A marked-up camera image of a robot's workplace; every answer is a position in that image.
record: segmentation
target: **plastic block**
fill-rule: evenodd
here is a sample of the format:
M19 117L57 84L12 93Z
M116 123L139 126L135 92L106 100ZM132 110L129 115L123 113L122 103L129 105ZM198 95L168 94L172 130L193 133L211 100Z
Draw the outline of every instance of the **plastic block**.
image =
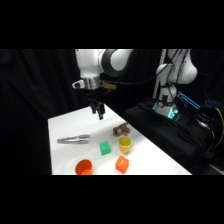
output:
M124 158L123 156L120 156L116 162L116 169L121 173L125 174L128 166L129 166L129 160Z

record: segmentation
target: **green cube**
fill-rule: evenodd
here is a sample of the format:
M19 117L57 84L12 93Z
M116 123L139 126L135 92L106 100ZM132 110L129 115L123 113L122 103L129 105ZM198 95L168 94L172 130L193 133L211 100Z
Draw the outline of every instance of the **green cube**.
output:
M107 155L110 153L110 146L108 142L100 143L100 151L102 156Z

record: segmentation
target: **yellow cup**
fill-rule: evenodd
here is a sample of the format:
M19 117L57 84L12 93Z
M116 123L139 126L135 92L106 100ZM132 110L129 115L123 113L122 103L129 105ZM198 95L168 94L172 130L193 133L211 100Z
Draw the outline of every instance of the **yellow cup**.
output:
M118 141L119 143L119 146L120 146L120 151L123 153L123 154L127 154L129 152L129 149L131 147L131 139L128 138L128 137L121 137Z

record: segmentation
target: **small brown object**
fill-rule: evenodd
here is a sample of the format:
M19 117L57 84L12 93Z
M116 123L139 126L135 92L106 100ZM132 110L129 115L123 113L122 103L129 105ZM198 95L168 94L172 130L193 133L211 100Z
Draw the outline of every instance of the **small brown object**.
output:
M119 127L117 128L114 128L113 129L113 133L114 133L114 136L118 137L118 136L121 136L121 135L124 135L124 136L127 136L128 133L131 133L130 129L127 127L127 125L129 125L129 123L124 123L122 125L120 125Z

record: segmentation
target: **green light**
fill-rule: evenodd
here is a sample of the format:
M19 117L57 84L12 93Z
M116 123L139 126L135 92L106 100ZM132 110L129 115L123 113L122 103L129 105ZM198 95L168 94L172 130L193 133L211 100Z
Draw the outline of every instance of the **green light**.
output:
M156 103L155 103L155 105L154 105L154 107L152 109L155 110L155 108L156 108Z
M175 116L175 113L173 112L173 108L170 110L170 113L168 115L168 118L173 119Z

